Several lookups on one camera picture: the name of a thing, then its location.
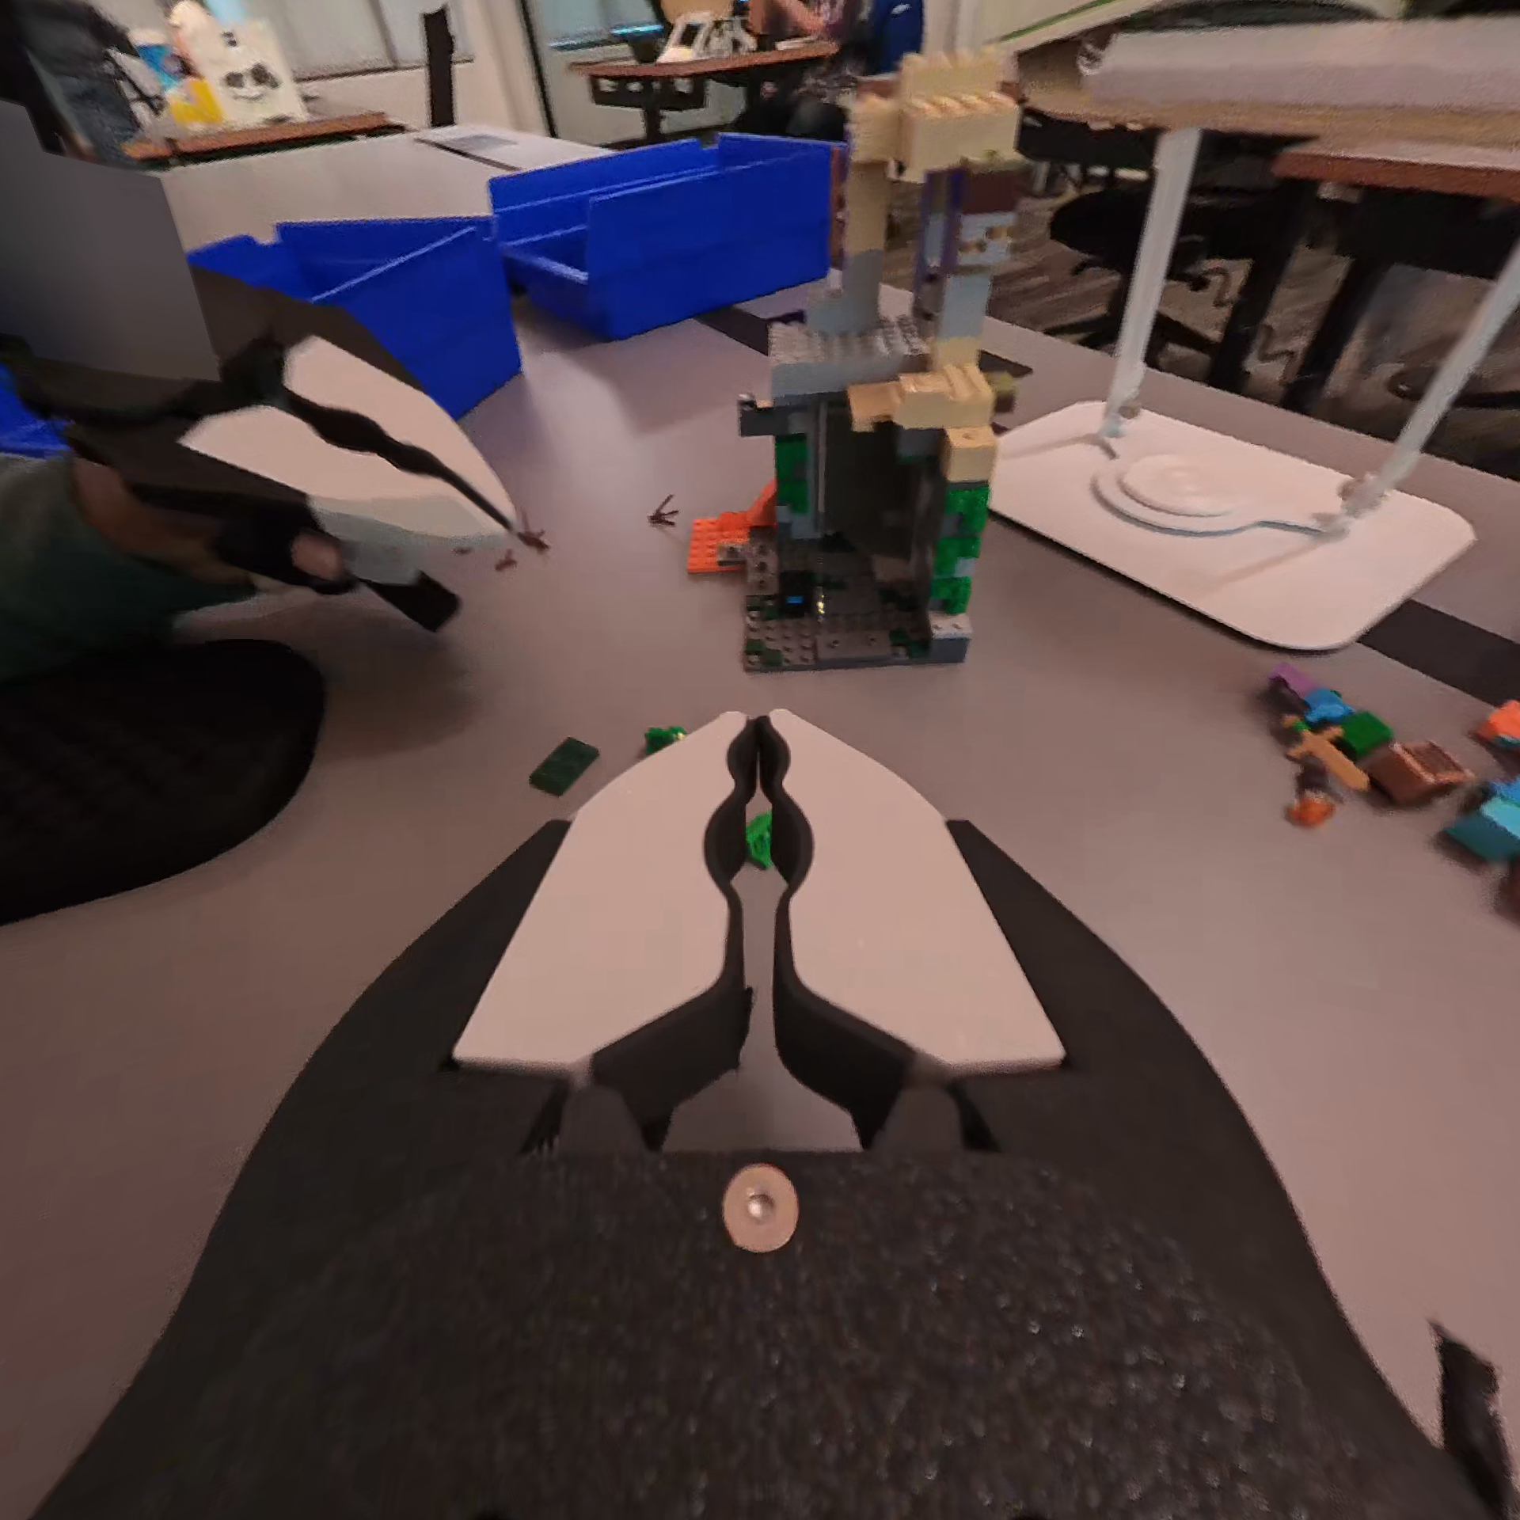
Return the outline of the blue plastic storage bin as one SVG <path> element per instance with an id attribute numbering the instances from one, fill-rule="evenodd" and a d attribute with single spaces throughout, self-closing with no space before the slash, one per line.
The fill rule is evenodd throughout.
<path id="1" fill-rule="evenodd" d="M 507 276 L 543 314 L 635 337 L 824 279 L 836 146 L 720 135 L 494 178 Z"/>
<path id="2" fill-rule="evenodd" d="M 188 261 L 362 323 L 453 419 L 521 372 L 507 267 L 483 216 L 283 222 Z"/>

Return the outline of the person's left forearm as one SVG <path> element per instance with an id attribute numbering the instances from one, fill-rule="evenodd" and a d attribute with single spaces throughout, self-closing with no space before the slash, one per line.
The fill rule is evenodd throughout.
<path id="1" fill-rule="evenodd" d="M 4 685 L 158 649 L 181 620 L 254 596 L 248 583 L 208 583 L 111 545 L 87 524 L 73 459 L 4 457 Z"/>

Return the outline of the grey side desk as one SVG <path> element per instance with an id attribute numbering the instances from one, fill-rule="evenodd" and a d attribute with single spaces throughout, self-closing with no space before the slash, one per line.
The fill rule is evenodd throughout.
<path id="1" fill-rule="evenodd" d="M 1343 279 L 1285 386 L 1281 408 L 1312 413 L 1374 299 L 1397 267 L 1426 274 L 1499 278 L 1517 256 L 1517 149 L 1390 144 L 1327 147 L 1316 142 L 1281 153 L 1281 182 L 1350 187 L 1363 193 L 1338 251 Z"/>

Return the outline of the wooden white book stand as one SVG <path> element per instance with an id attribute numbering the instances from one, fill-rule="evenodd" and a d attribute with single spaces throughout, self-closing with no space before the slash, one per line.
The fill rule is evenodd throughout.
<path id="1" fill-rule="evenodd" d="M 1001 437 L 992 513 L 1225 631 L 1336 652 L 1473 545 L 1453 509 L 1403 489 L 1517 310 L 1518 256 L 1446 354 L 1379 466 L 1347 479 L 1142 401 L 1148 343 L 1205 131 L 1325 147 L 1517 149 L 1517 15 L 1122 32 L 1095 64 L 1019 59 L 1026 108 L 1157 127 L 1153 198 L 1104 403 Z"/>

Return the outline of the black wrist rest cushion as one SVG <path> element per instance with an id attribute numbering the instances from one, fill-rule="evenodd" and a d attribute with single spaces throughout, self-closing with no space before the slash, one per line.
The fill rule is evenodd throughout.
<path id="1" fill-rule="evenodd" d="M 315 665 L 263 640 L 82 661 L 2 696 L 2 925 L 114 898 L 252 840 L 302 788 Z"/>

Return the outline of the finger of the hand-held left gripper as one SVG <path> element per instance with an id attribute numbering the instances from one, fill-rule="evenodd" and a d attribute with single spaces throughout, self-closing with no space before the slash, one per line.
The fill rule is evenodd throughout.
<path id="1" fill-rule="evenodd" d="M 308 337 L 284 355 L 283 384 L 321 421 L 344 413 L 368 426 L 380 444 L 360 444 L 360 451 L 380 455 L 391 448 L 389 459 L 416 475 L 433 464 L 440 479 L 462 486 L 487 515 L 509 529 L 520 527 L 520 513 L 494 468 L 427 392 L 322 337 Z"/>
<path id="2" fill-rule="evenodd" d="M 353 446 L 274 406 L 208 417 L 181 435 L 194 455 L 302 495 L 331 538 L 355 544 L 491 545 L 514 535 L 514 506 L 444 413 Z"/>

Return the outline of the black office chair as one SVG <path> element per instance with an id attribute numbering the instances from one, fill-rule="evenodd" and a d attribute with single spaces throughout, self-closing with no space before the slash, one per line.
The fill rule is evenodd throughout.
<path id="1" fill-rule="evenodd" d="M 1151 194 L 1146 189 L 1104 189 L 1064 203 L 1052 218 L 1052 238 L 1079 256 L 1073 274 L 1091 270 L 1119 276 L 1119 285 L 1100 317 L 1073 319 L 1044 330 L 1046 337 L 1064 337 L 1088 350 L 1110 350 L 1117 345 L 1128 310 L 1129 285 L 1144 240 Z M 1180 232 L 1171 249 L 1167 279 L 1189 290 L 1209 289 L 1205 274 L 1207 240 Z M 1216 345 L 1186 323 L 1157 316 L 1146 361 L 1158 365 L 1167 348 L 1213 355 Z"/>

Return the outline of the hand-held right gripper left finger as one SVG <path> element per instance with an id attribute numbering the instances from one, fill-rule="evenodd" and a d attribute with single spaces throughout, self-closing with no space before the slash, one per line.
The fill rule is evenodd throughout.
<path id="1" fill-rule="evenodd" d="M 733 1074 L 753 992 L 735 877 L 757 741 L 720 716 L 579 808 L 485 983 L 453 1061 L 608 1090 L 643 1144 Z"/>

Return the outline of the pile of colourful loose bricks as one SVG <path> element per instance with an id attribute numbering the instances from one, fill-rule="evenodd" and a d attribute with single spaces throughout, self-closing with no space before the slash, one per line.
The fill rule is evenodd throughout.
<path id="1" fill-rule="evenodd" d="M 1493 889 L 1495 911 L 1518 922 L 1517 699 L 1484 714 L 1471 730 L 1493 764 L 1490 773 L 1433 739 L 1399 734 L 1294 663 L 1267 672 L 1260 708 L 1290 768 L 1285 824 L 1318 831 L 1347 802 L 1383 813 L 1446 810 L 1435 849 L 1477 871 Z"/>

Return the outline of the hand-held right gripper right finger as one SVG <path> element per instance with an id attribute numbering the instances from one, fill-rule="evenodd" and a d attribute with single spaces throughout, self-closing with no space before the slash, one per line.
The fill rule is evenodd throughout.
<path id="1" fill-rule="evenodd" d="M 1055 1072 L 1062 1041 L 938 808 L 787 710 L 764 719 L 773 1036 L 869 1150 L 905 1090 Z"/>

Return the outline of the grey adjacent desk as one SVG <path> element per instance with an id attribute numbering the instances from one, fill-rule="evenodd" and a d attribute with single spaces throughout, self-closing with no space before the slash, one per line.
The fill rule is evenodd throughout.
<path id="1" fill-rule="evenodd" d="M 158 173 L 181 245 L 272 240 L 281 223 L 483 216 L 489 184 L 606 156 L 503 127 L 444 127 L 187 162 Z"/>

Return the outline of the wooden far table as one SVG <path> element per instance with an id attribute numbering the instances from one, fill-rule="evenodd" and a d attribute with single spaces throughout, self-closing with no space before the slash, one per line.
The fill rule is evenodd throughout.
<path id="1" fill-rule="evenodd" d="M 701 111 L 708 104 L 710 82 L 742 89 L 755 104 L 764 86 L 825 64 L 838 46 L 825 41 L 795 42 L 773 50 L 733 53 L 715 59 L 668 64 L 570 64 L 572 75 L 587 82 L 594 106 L 639 113 L 643 144 L 664 142 L 668 117 Z"/>

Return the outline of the toy brick castle model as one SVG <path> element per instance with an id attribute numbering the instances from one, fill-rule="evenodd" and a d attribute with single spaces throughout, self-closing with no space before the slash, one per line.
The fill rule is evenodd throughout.
<path id="1" fill-rule="evenodd" d="M 970 652 L 996 419 L 1017 392 L 983 366 L 1028 184 L 1008 70 L 996 44 L 910 53 L 849 106 L 842 269 L 804 323 L 771 325 L 769 393 L 739 401 L 773 484 L 690 535 L 692 576 L 746 576 L 749 674 Z"/>

